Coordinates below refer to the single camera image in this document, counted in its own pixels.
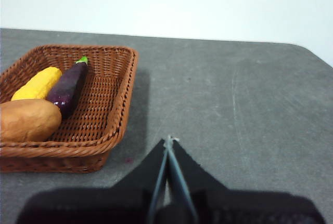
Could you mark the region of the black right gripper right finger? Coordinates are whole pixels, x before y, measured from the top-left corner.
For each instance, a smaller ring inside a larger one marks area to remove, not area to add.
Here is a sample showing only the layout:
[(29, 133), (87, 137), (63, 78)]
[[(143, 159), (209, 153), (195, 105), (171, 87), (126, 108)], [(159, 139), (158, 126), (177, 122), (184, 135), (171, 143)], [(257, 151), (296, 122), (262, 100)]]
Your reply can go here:
[(194, 223), (325, 223), (306, 197), (276, 191), (232, 190), (206, 172), (176, 140), (166, 141), (172, 196)]

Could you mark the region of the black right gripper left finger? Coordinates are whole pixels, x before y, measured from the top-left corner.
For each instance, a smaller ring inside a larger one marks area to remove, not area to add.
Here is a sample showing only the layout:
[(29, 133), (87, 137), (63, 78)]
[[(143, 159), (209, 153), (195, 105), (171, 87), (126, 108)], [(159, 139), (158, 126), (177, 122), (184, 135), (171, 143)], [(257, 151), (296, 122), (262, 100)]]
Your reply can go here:
[(145, 223), (165, 181), (160, 140), (142, 162), (110, 188), (60, 188), (32, 196), (17, 223)]

